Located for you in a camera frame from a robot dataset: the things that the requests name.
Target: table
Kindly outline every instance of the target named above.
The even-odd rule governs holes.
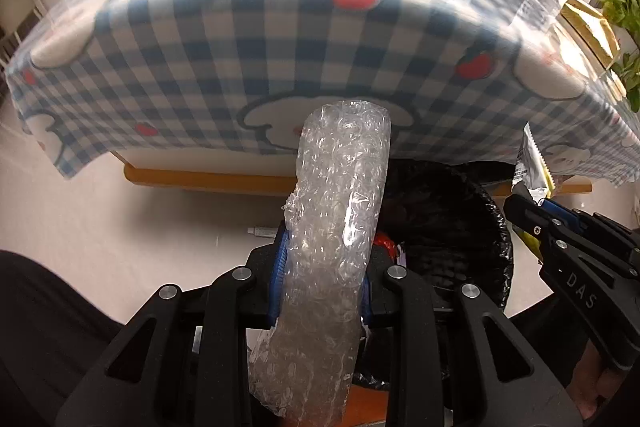
[[[393,156],[513,163],[529,121],[553,172],[633,181],[638,119],[552,1],[68,0],[9,84],[66,177],[140,147],[292,161],[306,115],[362,98],[388,108]]]

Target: tablecloth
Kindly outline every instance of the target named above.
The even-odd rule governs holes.
[[[64,0],[8,83],[66,177],[140,146],[292,155],[306,115],[360,98],[396,157],[514,162],[529,121],[553,172],[633,181],[638,119],[548,1]]]

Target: clear plastic bubble wrap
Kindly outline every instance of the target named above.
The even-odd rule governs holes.
[[[305,121],[275,328],[249,357],[250,388],[288,425],[333,426],[360,338],[360,289],[385,186],[391,120],[370,102],[325,105]]]

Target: black plastic bag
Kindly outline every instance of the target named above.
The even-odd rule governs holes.
[[[501,309],[513,276],[513,245],[491,196],[455,167],[390,160],[378,230],[406,254],[407,268],[432,285],[476,284]],[[390,330],[363,330],[353,383],[388,389]],[[446,376],[443,360],[443,377]]]

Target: beige floor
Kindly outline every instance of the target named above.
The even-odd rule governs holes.
[[[564,203],[633,225],[632,187],[597,182]],[[105,155],[65,181],[0,108],[0,248],[49,267],[116,320],[126,322],[158,287],[208,285],[269,239],[247,227],[276,226],[284,198],[137,187]],[[514,237],[514,314],[547,295],[537,260]]]

